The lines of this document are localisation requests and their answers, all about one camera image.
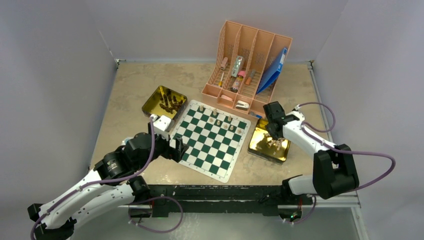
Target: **small bottle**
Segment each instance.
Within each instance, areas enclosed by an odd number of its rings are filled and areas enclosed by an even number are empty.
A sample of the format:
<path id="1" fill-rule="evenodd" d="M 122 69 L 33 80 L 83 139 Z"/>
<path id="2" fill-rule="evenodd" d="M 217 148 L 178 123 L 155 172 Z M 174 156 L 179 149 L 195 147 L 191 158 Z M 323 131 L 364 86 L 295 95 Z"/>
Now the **small bottle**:
<path id="1" fill-rule="evenodd" d="M 237 93 L 239 91 L 240 85 L 243 82 L 243 79 L 246 77 L 245 71 L 239 71 L 237 74 L 237 78 L 234 80 L 231 88 L 229 89 L 233 93 Z"/>

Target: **green chess square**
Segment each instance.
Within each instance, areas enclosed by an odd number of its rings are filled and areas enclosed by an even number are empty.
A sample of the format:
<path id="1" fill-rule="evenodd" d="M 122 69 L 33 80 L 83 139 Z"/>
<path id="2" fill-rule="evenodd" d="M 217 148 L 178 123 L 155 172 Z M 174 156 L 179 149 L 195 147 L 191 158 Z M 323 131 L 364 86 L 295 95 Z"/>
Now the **green chess square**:
<path id="1" fill-rule="evenodd" d="M 208 123 L 208 122 L 207 122 L 207 123 L 204 125 L 204 127 L 203 127 L 203 128 L 204 128 L 204 129 L 206 129 L 206 130 L 209 130 L 209 131 L 210 131 L 210 130 L 212 129 L 212 127 L 213 127 L 213 126 L 214 126 L 214 125 L 212 125 L 212 124 L 210 124 L 210 123 Z"/>
<path id="2" fill-rule="evenodd" d="M 230 163 L 229 163 L 229 162 L 227 162 L 227 161 L 222 161 L 222 162 L 221 162 L 221 166 L 220 166 L 220 167 L 221 167 L 222 169 L 228 170 L 229 166 L 230 166 Z"/>
<path id="3" fill-rule="evenodd" d="M 182 128 L 187 128 L 189 126 L 189 122 L 183 121 L 180 125 Z"/>
<path id="4" fill-rule="evenodd" d="M 207 122 L 207 121 L 208 121 L 208 119 L 209 119 L 209 116 L 207 116 L 207 115 L 205 115 L 205 114 L 203 114 L 203 115 L 200 117 L 200 120 L 202 120 L 202 121 L 204 121 L 204 122 Z"/>
<path id="5" fill-rule="evenodd" d="M 225 145 L 230 145 L 231 139 L 229 139 L 228 137 L 224 137 L 224 139 L 222 140 L 222 143 Z"/>
<path id="6" fill-rule="evenodd" d="M 183 135 L 179 134 L 179 133 L 175 133 L 175 136 L 173 136 L 173 139 L 176 139 L 177 137 L 182 137 Z"/>
<path id="7" fill-rule="evenodd" d="M 224 119 L 224 121 L 223 121 L 224 123 L 227 123 L 227 124 L 230 124 L 231 123 L 231 121 L 228 121 L 228 116 L 226 116 L 225 117 L 225 119 Z"/>
<path id="8" fill-rule="evenodd" d="M 221 143 L 219 141 L 213 141 L 212 148 L 220 149 Z"/>
<path id="9" fill-rule="evenodd" d="M 184 136 L 186 136 L 186 137 L 191 137 L 192 136 L 192 134 L 193 134 L 193 131 L 192 130 L 188 130 L 188 129 L 186 129 L 185 130 L 185 132 L 184 132 Z"/>
<path id="10" fill-rule="evenodd" d="M 239 128 L 241 128 L 241 129 L 245 129 L 245 127 L 246 127 L 247 125 L 248 125 L 247 123 L 242 122 L 242 121 L 238 123 L 238 127 L 239 127 Z"/>
<path id="11" fill-rule="evenodd" d="M 236 149 L 234 147 L 228 146 L 228 149 L 226 150 L 227 154 L 234 155 L 235 152 L 236 152 Z"/>
<path id="12" fill-rule="evenodd" d="M 203 128 L 196 126 L 196 128 L 194 129 L 194 132 L 200 134 L 202 132 L 202 130 L 203 130 Z"/>
<path id="13" fill-rule="evenodd" d="M 199 153 L 200 153 L 199 149 L 193 148 L 190 152 L 190 155 L 197 157 L 197 156 L 199 156 Z"/>
<path id="14" fill-rule="evenodd" d="M 230 125 L 229 128 L 228 128 L 228 131 L 230 131 L 232 133 L 235 133 L 236 132 L 236 128 L 237 128 L 236 126 Z"/>
<path id="15" fill-rule="evenodd" d="M 237 135 L 237 134 L 234 134 L 234 135 L 232 136 L 232 139 L 233 139 L 234 141 L 236 141 L 236 142 L 239 142 L 239 141 L 240 141 L 240 139 L 242 139 L 242 136 Z"/>
<path id="16" fill-rule="evenodd" d="M 204 144 L 205 141 L 206 141 L 206 136 L 200 135 L 199 138 L 197 139 L 197 141 L 198 142 L 201 142 L 202 144 Z"/>
<path id="17" fill-rule="evenodd" d="M 196 167 L 199 167 L 199 168 L 201 168 L 202 167 L 202 165 L 203 165 L 203 160 L 202 159 L 200 159 L 200 158 L 198 158 L 198 159 L 196 159 L 196 161 L 194 162 L 194 165 L 196 166 Z"/>
<path id="18" fill-rule="evenodd" d="M 195 144 L 196 144 L 196 141 L 195 140 L 193 140 L 193 139 L 189 139 L 188 140 L 188 142 L 187 142 L 187 145 L 189 145 L 189 146 L 192 146 L 192 147 L 194 147 L 195 146 Z"/>
<path id="19" fill-rule="evenodd" d="M 196 113 L 196 111 L 194 111 L 193 109 L 190 109 L 190 110 L 188 110 L 187 115 L 193 117 L 195 115 L 195 113 Z"/>
<path id="20" fill-rule="evenodd" d="M 211 147 L 210 147 L 210 146 L 208 146 L 208 145 L 203 145 L 203 146 L 201 147 L 201 151 L 202 151 L 202 152 L 208 153 L 208 152 L 209 152 L 209 150 L 211 150 Z"/>
<path id="21" fill-rule="evenodd" d="M 193 117 L 191 119 L 191 123 L 194 124 L 194 125 L 197 125 L 199 123 L 199 119 Z"/>
<path id="22" fill-rule="evenodd" d="M 216 157 L 219 159 L 224 159 L 225 156 L 225 152 L 218 150 L 218 152 L 216 153 Z"/>
<path id="23" fill-rule="evenodd" d="M 209 168 L 209 172 L 211 172 L 212 174 L 217 174 L 219 169 L 220 168 L 218 166 L 212 164 L 212 166 L 210 166 Z"/>
<path id="24" fill-rule="evenodd" d="M 207 155 L 205 161 L 208 163 L 212 163 L 214 161 L 215 157 L 212 155 Z"/>
<path id="25" fill-rule="evenodd" d="M 227 133 L 227 130 L 225 130 L 223 128 L 220 128 L 219 131 L 218 131 L 218 134 L 221 135 L 221 136 L 225 136 L 226 133 Z"/>
<path id="26" fill-rule="evenodd" d="M 215 139 L 217 137 L 217 134 L 215 132 L 209 132 L 207 137 L 210 138 L 210 139 Z"/>

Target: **white enclosure wall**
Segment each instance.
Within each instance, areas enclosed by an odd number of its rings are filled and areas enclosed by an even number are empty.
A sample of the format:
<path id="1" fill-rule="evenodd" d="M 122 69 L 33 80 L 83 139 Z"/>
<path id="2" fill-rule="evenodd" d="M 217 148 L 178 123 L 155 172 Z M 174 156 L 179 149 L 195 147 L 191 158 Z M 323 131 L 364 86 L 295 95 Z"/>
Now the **white enclosure wall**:
<path id="1" fill-rule="evenodd" d="M 337 116 L 334 139 L 397 159 L 393 174 L 358 192 L 372 240 L 424 236 L 423 13 L 419 0 L 350 0 L 314 65 Z M 355 162 L 362 183 L 390 165 Z"/>
<path id="2" fill-rule="evenodd" d="M 0 239 L 87 172 L 114 64 L 85 1 L 1 1 Z"/>
<path id="3" fill-rule="evenodd" d="M 348 0 L 86 0 L 115 58 L 214 61 L 225 20 L 293 38 L 288 61 L 313 60 Z"/>

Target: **pink desk organizer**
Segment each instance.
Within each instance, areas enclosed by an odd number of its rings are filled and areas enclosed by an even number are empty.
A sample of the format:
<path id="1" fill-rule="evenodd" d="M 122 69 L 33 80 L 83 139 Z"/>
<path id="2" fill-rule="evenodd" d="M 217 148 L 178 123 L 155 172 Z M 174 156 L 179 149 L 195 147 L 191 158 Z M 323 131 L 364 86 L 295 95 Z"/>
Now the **pink desk organizer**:
<path id="1" fill-rule="evenodd" d="M 203 101 L 208 105 L 244 118 L 255 118 L 249 115 L 249 112 L 264 117 L 263 105 L 270 102 L 277 81 L 255 95 L 259 81 L 264 70 L 271 65 L 281 50 L 284 47 L 290 50 L 291 44 L 292 38 L 290 37 L 226 21 L 219 35 L 215 69 L 202 91 Z M 255 69 L 256 73 L 249 85 L 244 84 L 247 79 L 245 77 L 238 92 L 234 93 L 230 91 L 230 88 L 235 78 L 231 77 L 230 72 L 237 56 L 244 57 L 242 70 L 246 71 L 247 76 L 250 75 L 252 69 Z M 225 70 L 222 70 L 220 67 L 224 58 L 228 58 L 229 65 Z M 222 72 L 224 72 L 223 84 L 222 87 L 219 87 L 217 85 L 220 82 Z M 222 98 L 222 95 L 230 97 L 233 101 Z M 238 100 L 250 104 L 250 108 L 248 110 L 236 109 Z"/>

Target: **gold tray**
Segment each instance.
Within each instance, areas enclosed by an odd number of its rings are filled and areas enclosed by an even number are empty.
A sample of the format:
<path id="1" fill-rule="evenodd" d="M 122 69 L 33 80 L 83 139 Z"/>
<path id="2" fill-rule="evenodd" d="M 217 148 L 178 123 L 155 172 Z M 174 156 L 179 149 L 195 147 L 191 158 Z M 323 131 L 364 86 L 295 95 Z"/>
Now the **gold tray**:
<path id="1" fill-rule="evenodd" d="M 183 101 L 181 107 L 178 110 L 173 110 L 172 113 L 165 111 L 159 105 L 159 104 L 164 104 L 161 101 L 161 97 L 165 98 L 166 93 L 168 91 L 170 91 L 172 96 L 175 96 L 177 102 L 180 102 L 181 100 Z M 146 115 L 147 117 L 150 117 L 151 114 L 156 114 L 158 116 L 164 115 L 174 121 L 177 121 L 180 115 L 184 112 L 184 109 L 186 109 L 187 105 L 188 105 L 188 101 L 186 96 L 172 89 L 169 89 L 165 86 L 158 86 L 156 90 L 154 91 L 154 93 L 145 102 L 141 110 L 143 111 L 144 115 Z"/>
<path id="2" fill-rule="evenodd" d="M 287 159 L 287 154 L 289 153 L 290 141 L 285 139 L 279 150 L 277 146 L 269 146 L 268 142 L 272 140 L 271 137 L 265 137 L 265 134 L 268 133 L 265 126 L 268 124 L 268 121 L 265 119 L 258 119 L 256 126 L 254 128 L 253 136 L 250 140 L 249 147 L 247 151 L 253 155 L 256 155 L 260 158 L 269 160 L 276 164 L 283 164 Z"/>

